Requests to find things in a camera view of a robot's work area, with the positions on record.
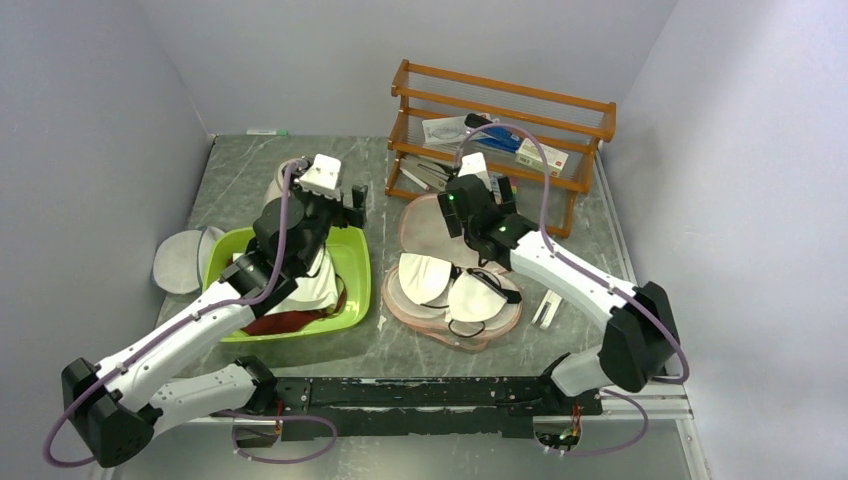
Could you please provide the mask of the floral mesh laundry bag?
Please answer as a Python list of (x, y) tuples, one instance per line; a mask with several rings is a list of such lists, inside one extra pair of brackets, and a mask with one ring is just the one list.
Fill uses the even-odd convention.
[[(478, 255), (476, 254), (476, 252), (467, 247), (461, 238), (449, 237), (435, 195), (425, 195), (412, 201), (407, 207), (405, 207), (400, 217), (399, 240), (401, 245), (400, 257), (404, 253), (432, 256), (439, 259), (447, 260), (459, 266), (479, 267), (488, 269), (505, 277), (505, 269), (502, 266), (496, 263), (489, 264), (486, 266), (482, 265), (482, 263), (478, 261)], [(384, 282), (388, 279), (389, 272), (398, 266), (400, 257), (397, 264), (395, 264), (388, 271), (383, 280), (383, 284), (381, 287), (383, 301), (384, 298), (382, 290)], [(504, 336), (507, 332), (512, 330), (513, 327), (516, 326), (520, 318), (518, 318), (515, 325), (509, 331), (505, 332), (500, 336), (493, 337), (487, 341), (482, 341), (478, 338), (456, 338), (451, 334), (445, 332), (439, 335), (436, 335), (434, 333), (427, 333), (418, 327), (407, 325), (407, 323), (399, 320), (393, 313), (392, 315), (403, 325), (417, 333), (429, 336), (451, 347), (461, 348), (470, 351), (480, 351), (484, 349), (490, 341)]]

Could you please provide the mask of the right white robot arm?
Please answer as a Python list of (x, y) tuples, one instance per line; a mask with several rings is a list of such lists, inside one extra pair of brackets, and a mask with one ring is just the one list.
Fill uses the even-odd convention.
[(565, 413), (586, 391), (615, 386), (638, 393), (657, 380), (679, 346), (670, 302), (660, 285), (634, 285), (595, 268), (553, 242), (512, 203), (497, 203), (476, 175), (449, 180), (438, 202), (450, 236), (462, 237), (482, 264), (494, 262), (540, 283), (601, 331), (600, 346), (551, 365), (551, 380), (539, 389), (548, 412)]

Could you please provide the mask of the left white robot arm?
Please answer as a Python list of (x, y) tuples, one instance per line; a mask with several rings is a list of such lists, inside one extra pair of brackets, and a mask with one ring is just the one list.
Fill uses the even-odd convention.
[(65, 411), (104, 468), (140, 453), (157, 435), (225, 410), (264, 415), (277, 406), (277, 381), (254, 356), (198, 377), (173, 377), (201, 353), (281, 304), (305, 279), (332, 228), (362, 228), (368, 188), (352, 203), (296, 184), (264, 207), (249, 249), (189, 307), (98, 362), (78, 358), (61, 372)]

